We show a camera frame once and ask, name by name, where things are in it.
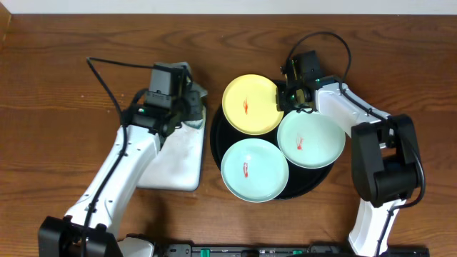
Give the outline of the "yellow plate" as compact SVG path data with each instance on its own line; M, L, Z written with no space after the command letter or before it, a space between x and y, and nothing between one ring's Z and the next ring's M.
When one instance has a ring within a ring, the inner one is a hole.
M239 76L224 90L224 116L242 133L251 136L268 133L280 124L284 115L277 109L276 91L275 83L264 76Z

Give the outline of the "green scouring sponge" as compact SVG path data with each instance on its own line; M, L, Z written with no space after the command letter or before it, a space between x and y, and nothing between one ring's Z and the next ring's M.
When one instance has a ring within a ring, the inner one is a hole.
M202 129L204 127L206 119L200 119L197 121L185 121L184 124L193 129Z

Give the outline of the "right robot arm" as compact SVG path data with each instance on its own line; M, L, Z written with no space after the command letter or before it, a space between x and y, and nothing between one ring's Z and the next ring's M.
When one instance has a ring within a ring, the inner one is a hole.
M381 256L398 212L425 193L411 118L380 111L343 79L325 76L315 51L289 54L281 72L286 81L276 92L279 110L322 114L351 138L351 176L361 201L348 242L357 256Z

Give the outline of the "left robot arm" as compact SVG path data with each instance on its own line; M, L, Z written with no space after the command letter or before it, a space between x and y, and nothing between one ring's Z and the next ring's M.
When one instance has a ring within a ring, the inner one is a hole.
M154 64L149 87L119 111L116 139L89 187L62 218L49 216L41 224L39 255L152 256L149 239L119 239L122 217L138 188L198 187L206 95L186 62Z

